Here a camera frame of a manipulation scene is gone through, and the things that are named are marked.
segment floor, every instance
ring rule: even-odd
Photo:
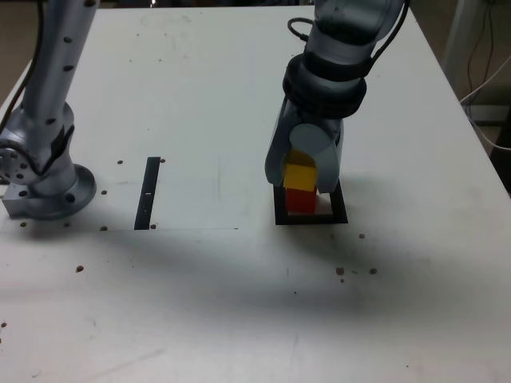
[[[438,60],[442,59],[450,31],[450,23],[458,0],[412,0],[412,11],[421,26],[431,49]],[[490,72],[494,71],[511,53],[511,1],[499,0],[493,12],[495,25],[495,54]],[[33,2],[0,2],[0,100],[5,100],[16,80],[26,67],[33,54],[36,35],[36,9]],[[477,39],[481,23],[474,28],[473,40]],[[467,57],[472,46],[467,47]],[[484,73],[489,51],[489,40],[481,44],[473,59],[473,76],[478,78]],[[511,65],[494,83],[481,92],[478,102],[489,105],[511,105]],[[454,86],[458,97],[469,92],[468,81],[461,75]],[[497,136],[498,130],[487,128],[489,136]]]

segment black cable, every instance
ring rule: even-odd
[[[402,25],[405,23],[406,15],[408,14],[408,10],[410,9],[410,0],[405,0],[403,6],[402,6],[402,12],[401,17],[399,18],[398,24],[395,26],[394,30],[390,34],[390,36],[386,39],[385,44],[382,45],[380,49],[378,49],[378,52],[373,56],[373,64],[382,56],[383,52],[389,47],[389,45],[392,43],[392,41],[396,38],[396,36],[399,33],[399,30],[401,29]]]
[[[374,65],[374,63],[382,56],[383,52],[389,47],[389,45],[392,43],[392,41],[396,38],[396,36],[399,33],[399,30],[401,30],[402,25],[405,23],[406,15],[408,14],[408,10],[410,9],[410,0],[405,0],[402,7],[401,17],[399,18],[398,23],[392,30],[392,33],[389,35],[389,37],[386,39],[385,43],[382,45],[380,49],[374,54],[373,58],[371,59],[371,67]],[[294,22],[306,22],[307,24],[313,25],[314,22],[309,18],[292,18],[287,22],[287,28],[291,31],[292,34],[294,34],[296,37],[298,37],[302,41],[307,41],[309,37],[306,34],[301,34],[297,30],[293,28]]]
[[[299,31],[293,28],[294,22],[305,22],[311,25],[313,25],[314,22],[310,18],[292,18],[290,21],[287,22],[287,28],[291,31],[291,33],[294,34],[300,40],[307,42],[309,37],[306,34],[301,34]]]
[[[10,101],[10,104],[7,107],[6,114],[4,114],[2,118],[2,122],[0,122],[0,133],[2,133],[3,129],[6,127],[7,120],[9,120],[10,114],[12,113],[16,102],[18,102],[18,98],[21,96],[23,89],[25,89],[26,84],[29,82],[32,73],[34,72],[35,65],[38,62],[39,52],[41,52],[43,27],[44,10],[42,8],[42,0],[38,0],[38,36],[35,44],[34,56],[32,57],[32,62],[30,63],[29,70],[26,72],[25,78],[23,78],[22,83],[19,85],[18,90],[14,94],[13,99]]]
[[[489,23],[490,46],[489,46],[488,61],[486,62],[485,76],[482,79],[482,84],[484,84],[486,82],[486,80],[488,79],[489,67],[492,62],[493,50],[495,48],[495,41],[494,41],[494,36],[493,36],[493,18],[492,18],[492,11],[493,11],[493,7],[495,6],[495,2],[496,2],[496,0],[491,0],[491,3],[489,3],[489,9],[488,9],[488,15],[487,15],[488,23]],[[472,104],[475,102],[475,100],[476,100],[477,96],[479,96],[480,92],[481,92],[481,90],[477,91],[469,100],[470,108],[472,108]]]

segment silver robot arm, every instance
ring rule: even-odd
[[[286,97],[265,163],[270,184],[282,187],[294,148],[314,160],[319,192],[339,187],[343,119],[361,105],[364,77],[401,28],[409,5],[410,0],[317,0],[308,37],[296,33],[290,20],[290,30],[307,44],[303,54],[290,60],[284,76]]]
[[[297,148],[314,159],[318,190],[336,188],[343,118],[362,103],[364,77],[384,49],[371,53],[402,12],[384,48],[390,44],[409,3],[318,0],[304,53],[284,77],[286,98],[265,163],[270,183],[282,184],[286,156]],[[74,118],[65,98],[98,5],[50,0],[22,103],[0,124],[0,175],[10,181],[3,203],[11,217],[58,219],[81,210],[96,192],[92,173],[69,155]],[[38,8],[41,15],[42,0]]]
[[[3,203],[11,217],[58,219],[94,197],[92,173],[69,156],[74,116],[65,98],[98,5],[94,0],[48,4],[22,103],[0,126],[0,175],[10,181]],[[42,2],[38,7],[41,14]]]

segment white cable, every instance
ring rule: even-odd
[[[463,102],[463,101],[466,101],[467,98],[469,98],[470,96],[472,96],[473,94],[475,94],[476,92],[478,92],[479,90],[483,89],[486,84],[488,84],[490,81],[492,81],[498,74],[501,70],[504,69],[504,67],[508,64],[508,62],[511,60],[511,56],[509,56],[507,58],[506,61],[504,61],[504,64],[501,65],[501,67],[499,69],[497,69],[497,72],[495,72],[493,74],[492,77],[490,77],[488,80],[486,80],[486,82],[484,84],[482,84],[479,88],[477,88],[476,90],[474,90],[472,93],[470,94],[467,94],[465,97],[463,97],[461,100],[460,100],[460,104]]]
[[[468,117],[468,116],[467,116],[466,118],[468,118],[468,119],[469,119],[469,121],[470,121],[470,123],[472,124],[472,126],[473,126],[473,127],[474,127],[474,128],[475,128],[478,132],[479,132],[479,134],[481,134],[482,138],[484,138],[484,139],[485,139],[485,141],[486,141],[488,144],[492,145],[492,146],[493,146],[494,148],[496,148],[496,149],[504,150],[504,151],[506,151],[506,152],[511,152],[511,148],[504,148],[503,146],[495,145],[495,144],[491,141],[491,139],[490,139],[490,138],[488,138],[488,137],[486,136],[486,134],[484,134],[484,133],[483,133],[482,129],[481,129],[481,128],[479,128],[479,127],[477,126],[477,124],[476,124],[475,122],[473,122],[473,121],[472,121],[472,119],[471,119],[470,117]]]

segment stacked blocks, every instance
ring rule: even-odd
[[[283,186],[286,188],[286,210],[314,214],[316,208],[316,166],[307,154],[292,149],[286,159]]]

